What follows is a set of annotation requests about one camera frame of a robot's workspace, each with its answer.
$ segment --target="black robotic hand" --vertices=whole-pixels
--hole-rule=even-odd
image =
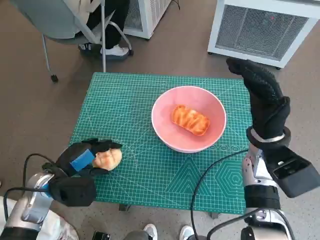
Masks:
[[[79,174],[80,176],[107,174],[109,171],[91,165],[96,153],[106,152],[109,149],[120,149],[121,147],[121,144],[113,142],[111,139],[86,139],[69,146],[59,156],[54,166],[50,163],[45,163],[42,168],[51,170],[51,172],[54,172],[56,175],[62,175],[61,173],[63,173],[68,177],[72,177],[76,174]]]
[[[241,75],[250,93],[252,127],[263,139],[281,136],[290,113],[290,98],[283,96],[275,76],[250,60],[228,58],[230,72]]]

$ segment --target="black cable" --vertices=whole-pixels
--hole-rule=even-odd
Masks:
[[[180,3],[179,3],[179,0],[171,0],[172,2],[174,2],[174,3],[176,3],[176,4],[178,4],[178,8],[179,8],[179,10],[180,10]]]
[[[222,162],[222,161],[225,160],[225,159],[231,158],[231,157],[233,157],[233,156],[235,156],[235,155],[242,154],[242,153],[245,153],[245,152],[248,152],[248,149],[234,152],[234,153],[232,153],[232,154],[230,154],[230,155],[228,155],[228,156],[225,156],[225,157],[219,159],[218,161],[215,161],[214,163],[212,163],[212,164],[207,168],[207,170],[204,172],[204,174],[203,174],[202,177],[200,178],[198,184],[196,185],[195,190],[194,190],[193,195],[192,195],[191,206],[190,206],[191,223],[192,223],[192,228],[193,228],[194,236],[195,236],[195,239],[196,239],[196,240],[199,240],[199,236],[198,236],[197,231],[196,231],[195,220],[194,220],[194,204],[195,204],[196,196],[197,196],[197,193],[198,193],[198,190],[199,190],[199,187],[200,187],[202,181],[204,180],[205,176],[207,175],[207,173],[209,172],[209,170],[210,170],[214,165]]]
[[[199,180],[198,184],[196,185],[195,190],[194,190],[194,192],[193,192],[193,196],[192,196],[192,200],[191,200],[191,206],[190,206],[191,223],[192,223],[192,228],[193,228],[193,231],[194,231],[194,237],[195,237],[196,240],[199,240],[199,236],[198,236],[197,231],[196,231],[195,220],[194,220],[194,204],[195,204],[196,196],[197,196],[197,193],[198,193],[198,190],[199,190],[199,187],[200,187],[202,181],[204,180],[205,176],[207,175],[207,173],[209,172],[209,170],[210,170],[213,166],[215,166],[216,164],[222,162],[223,160],[226,160],[226,159],[231,158],[231,157],[233,157],[233,156],[235,156],[235,155],[238,155],[238,154],[245,153],[245,152],[247,152],[247,151],[248,151],[248,149],[246,149],[246,150],[241,150],[241,151],[238,151],[238,152],[234,152],[234,153],[232,153],[232,154],[230,154],[230,155],[228,155],[228,156],[225,156],[225,157],[219,159],[218,161],[215,161],[214,163],[212,163],[212,164],[207,168],[207,170],[206,170],[206,171],[204,172],[204,174],[201,176],[201,178],[200,178],[200,180]],[[278,210],[278,209],[271,209],[271,208],[257,208],[257,209],[255,209],[255,210],[253,210],[253,211],[251,211],[251,212],[248,212],[248,213],[246,213],[246,214],[244,214],[244,215],[242,215],[242,216],[238,216],[238,217],[232,218],[232,219],[230,219],[230,220],[228,220],[228,221],[225,221],[225,222],[223,222],[223,223],[220,223],[219,225],[215,226],[214,228],[212,228],[212,229],[208,232],[208,234],[207,234],[207,236],[206,236],[206,239],[207,239],[207,240],[210,240],[211,235],[212,235],[214,232],[218,231],[219,229],[221,229],[221,228],[223,228],[223,227],[225,227],[225,226],[227,226],[227,225],[233,224],[233,223],[235,223],[235,222],[238,222],[238,221],[240,221],[240,220],[246,219],[246,218],[254,215],[254,214],[257,213],[257,212],[262,211],[262,210],[272,210],[272,211],[275,211],[276,213],[278,213],[278,214],[282,217],[282,219],[283,219],[286,227],[288,228],[288,231],[289,231],[289,233],[290,233],[291,239],[292,239],[292,240],[295,240],[295,239],[296,239],[296,238],[295,238],[295,235],[294,235],[294,231],[293,231],[293,229],[292,229],[292,227],[291,227],[288,219],[286,218],[286,216],[285,216],[280,210]]]
[[[39,157],[42,157],[44,159],[46,159],[49,163],[51,163],[52,165],[55,165],[56,163],[51,160],[49,157],[41,154],[41,153],[31,153],[29,154],[25,161],[24,161],[24,165],[23,165],[23,177],[22,177],[22,186],[25,187],[26,186],[26,178],[27,178],[27,165],[28,165],[28,162],[30,160],[31,157],[33,156],[39,156]]]
[[[4,218],[5,218],[5,221],[8,220],[8,205],[7,205],[7,198],[8,198],[8,194],[12,191],[16,191],[16,190],[19,190],[19,191],[29,191],[29,192],[37,192],[37,193],[46,193],[48,192],[47,189],[36,189],[36,188],[29,188],[29,187],[12,187],[12,188],[9,188],[5,194],[3,195],[3,211],[4,211]]]
[[[233,223],[238,222],[238,221],[240,221],[240,220],[246,219],[246,218],[248,218],[248,217],[256,214],[256,213],[259,212],[259,211],[265,211],[265,210],[271,210],[271,211],[275,211],[276,213],[278,213],[278,214],[282,217],[282,219],[284,220],[285,225],[286,225],[286,227],[288,228],[288,231],[289,231],[289,233],[290,233],[291,239],[292,239],[292,240],[295,240],[295,239],[296,239],[296,238],[295,238],[295,235],[294,235],[294,231],[292,230],[292,227],[290,226],[290,223],[289,223],[288,219],[286,218],[286,216],[285,216],[280,210],[278,210],[278,209],[273,209],[273,208],[257,208],[256,210],[253,210],[253,211],[251,211],[251,212],[248,212],[248,213],[246,213],[246,214],[244,214],[244,215],[242,215],[242,216],[238,216],[238,217],[232,218],[232,219],[230,219],[230,220],[228,220],[228,221],[225,221],[225,222],[223,222],[223,223],[220,223],[219,225],[215,226],[214,228],[212,228],[212,229],[208,232],[208,235],[206,236],[206,239],[207,239],[207,240],[210,240],[211,235],[212,235],[214,232],[218,231],[219,229],[221,229],[221,228],[223,228],[223,227],[225,227],[225,226],[227,226],[227,225],[229,225],[229,224],[233,224]]]

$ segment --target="phone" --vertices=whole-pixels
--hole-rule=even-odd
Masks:
[[[95,231],[92,237],[92,240],[110,240],[111,236],[108,233]]]

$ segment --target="grid lines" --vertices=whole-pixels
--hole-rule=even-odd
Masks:
[[[225,107],[224,134],[204,151],[173,151],[153,130],[154,102],[178,86],[204,88]],[[192,192],[205,170],[218,159],[248,147],[246,128],[251,121],[249,94],[240,79],[99,72],[92,77],[70,144],[91,137],[123,144],[120,165],[95,179],[97,201],[189,209]],[[218,163],[207,174],[196,210],[243,213],[243,156]]]

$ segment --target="table leg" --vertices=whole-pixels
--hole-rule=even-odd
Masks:
[[[209,212],[209,216],[210,216],[212,219],[217,219],[217,218],[219,218],[219,215],[220,215],[220,213]]]
[[[123,211],[126,212],[129,210],[129,208],[131,207],[131,205],[127,205],[127,204],[119,204],[119,211]]]

